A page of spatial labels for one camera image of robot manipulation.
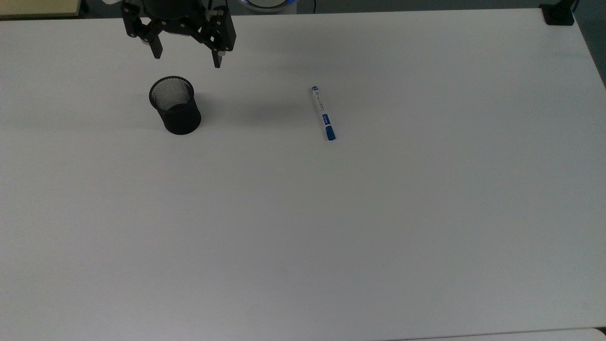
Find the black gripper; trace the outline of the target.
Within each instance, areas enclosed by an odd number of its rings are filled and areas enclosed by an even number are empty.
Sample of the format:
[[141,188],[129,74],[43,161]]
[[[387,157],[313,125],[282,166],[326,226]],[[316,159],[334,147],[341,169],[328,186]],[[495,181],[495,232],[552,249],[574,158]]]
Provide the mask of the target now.
[[[120,10],[127,35],[147,43],[156,60],[164,50],[161,32],[193,36],[211,50],[215,68],[234,49],[236,32],[228,8],[206,9],[203,0],[143,0],[121,3]],[[142,22],[141,13],[149,23]]]

